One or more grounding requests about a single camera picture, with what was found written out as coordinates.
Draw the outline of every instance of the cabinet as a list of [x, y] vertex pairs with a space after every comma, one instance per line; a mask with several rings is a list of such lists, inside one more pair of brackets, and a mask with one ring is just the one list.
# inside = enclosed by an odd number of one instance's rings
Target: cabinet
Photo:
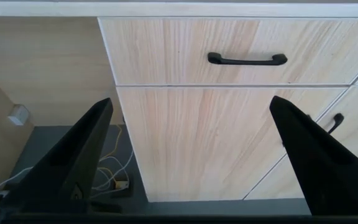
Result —
[[[151, 202], [243, 199], [285, 155], [272, 97], [317, 119], [358, 78], [358, 20], [104, 17], [99, 24]], [[209, 52], [238, 60], [285, 54], [288, 62], [216, 65]], [[269, 180], [291, 189], [280, 177]]]
[[284, 155], [274, 95], [317, 118], [342, 88], [118, 87], [151, 202], [239, 200]]
[[[118, 85], [350, 83], [358, 74], [358, 20], [101, 18]], [[209, 52], [281, 66], [215, 65]]]
[[[358, 157], [358, 86], [351, 87], [318, 122], [328, 129], [333, 117], [342, 113], [343, 123], [332, 133], [333, 137]], [[289, 158], [280, 161], [246, 199], [303, 197]]]

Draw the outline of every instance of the dark gray floor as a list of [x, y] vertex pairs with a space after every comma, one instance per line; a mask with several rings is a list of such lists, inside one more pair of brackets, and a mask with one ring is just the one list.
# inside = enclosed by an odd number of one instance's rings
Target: dark gray floor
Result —
[[[118, 148], [114, 155], [125, 164], [131, 154], [132, 146], [125, 126], [122, 127]], [[26, 167], [35, 165], [48, 150], [70, 129], [69, 126], [36, 127], [23, 150], [12, 175]], [[119, 129], [110, 126], [103, 146], [102, 155], [114, 149]], [[118, 170], [115, 162], [102, 162], [101, 166]], [[134, 193], [128, 198], [110, 198], [103, 195], [95, 200], [106, 203], [119, 204], [124, 213], [153, 214], [153, 215], [310, 215], [309, 208], [304, 199], [278, 199], [278, 200], [237, 200], [214, 202], [160, 202], [148, 203], [145, 196], [142, 179], [135, 157], [130, 161], [127, 172], [134, 179]], [[103, 181], [104, 177], [97, 174], [94, 185]]]

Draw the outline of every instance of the black handle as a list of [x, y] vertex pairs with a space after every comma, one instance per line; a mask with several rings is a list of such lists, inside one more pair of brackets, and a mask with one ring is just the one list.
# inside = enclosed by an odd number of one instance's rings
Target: black handle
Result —
[[222, 55], [215, 52], [208, 53], [208, 61], [216, 65], [283, 65], [288, 61], [284, 54], [276, 54], [272, 56], [273, 60], [268, 61], [249, 61], [249, 60], [233, 60], [222, 58]]
[[328, 134], [331, 134], [333, 131], [335, 131], [335, 129], [336, 129], [337, 127], [339, 127], [339, 125], [342, 124], [342, 122], [343, 122], [344, 119], [345, 119], [345, 117], [344, 117], [341, 113], [335, 114], [335, 116], [334, 116], [335, 124], [334, 124], [334, 126], [328, 131]]

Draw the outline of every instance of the wall socket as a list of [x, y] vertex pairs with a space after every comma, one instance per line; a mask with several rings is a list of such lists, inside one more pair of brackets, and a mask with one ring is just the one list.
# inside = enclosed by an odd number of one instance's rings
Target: wall socket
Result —
[[29, 118], [29, 111], [23, 105], [15, 105], [13, 107], [12, 113], [8, 116], [8, 118], [18, 126], [23, 126], [27, 119]]

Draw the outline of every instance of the cabinet handle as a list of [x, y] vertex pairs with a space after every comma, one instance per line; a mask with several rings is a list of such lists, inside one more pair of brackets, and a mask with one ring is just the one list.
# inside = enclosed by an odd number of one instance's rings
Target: cabinet handle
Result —
[[273, 60], [268, 61], [250, 61], [250, 60], [233, 60], [222, 58], [222, 55], [216, 52], [208, 53], [208, 61], [216, 65], [283, 65], [288, 61], [284, 54], [272, 56]]
[[342, 122], [343, 122], [344, 119], [345, 119], [345, 117], [344, 117], [341, 113], [335, 114], [335, 116], [334, 116], [335, 124], [334, 124], [334, 126], [328, 131], [328, 134], [331, 134], [333, 131], [335, 131], [335, 129], [336, 129], [337, 127], [339, 127], [339, 125], [342, 124]]

